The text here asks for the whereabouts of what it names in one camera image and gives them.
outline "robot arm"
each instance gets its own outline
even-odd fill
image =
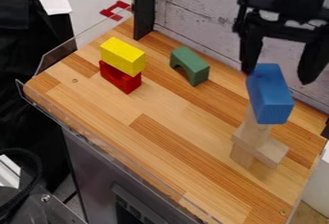
[[[252,72],[263,47],[263,37],[305,42],[306,46],[298,66],[298,77],[303,85],[316,80],[329,62],[329,10],[324,0],[239,0],[240,11],[233,31],[240,36],[242,71]],[[261,17],[260,11],[276,12],[276,21]],[[293,28],[288,20],[300,24],[323,20],[326,25],[314,30]]]

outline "wooden block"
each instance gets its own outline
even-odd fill
[[[277,167],[277,165],[286,157],[289,147],[273,138],[268,138],[260,147],[254,147],[245,142],[244,137],[241,136],[240,130],[237,130],[233,136],[232,141],[244,149],[257,160],[267,164],[270,167]]]
[[[237,129],[236,134],[243,137],[243,141],[250,146],[260,147],[268,140],[271,128],[271,125],[260,125],[257,123],[252,107],[249,105],[246,118]]]
[[[141,85],[141,73],[131,77],[103,61],[99,62],[99,67],[102,77],[126,94],[131,93]]]
[[[172,68],[183,67],[192,86],[207,81],[209,77],[209,65],[187,47],[181,47],[171,52],[170,66]]]
[[[116,37],[104,42],[100,51],[103,62],[132,77],[145,68],[145,53]]]
[[[250,153],[245,151],[236,143],[233,145],[230,157],[236,163],[240,164],[245,168],[249,168],[251,164],[255,161],[255,158]]]
[[[257,64],[246,85],[259,124],[284,124],[288,121],[294,102],[279,64]]]

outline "wood grain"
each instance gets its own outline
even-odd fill
[[[31,80],[26,94],[139,175],[147,184],[209,223],[285,223],[321,152],[326,115],[297,102],[272,135],[291,153],[277,169],[230,159],[231,136],[247,104],[244,76],[203,54],[210,80],[191,87],[170,68],[181,43],[153,32],[132,40],[133,21],[115,28]],[[126,95],[98,72],[99,45],[118,37],[145,51],[142,86]]]

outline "yellow block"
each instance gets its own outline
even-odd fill
[[[104,62],[132,77],[145,68],[145,53],[116,37],[101,45],[101,56]]]

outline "black pole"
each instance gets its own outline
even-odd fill
[[[153,31],[155,0],[135,0],[134,18],[134,39],[140,40]]]

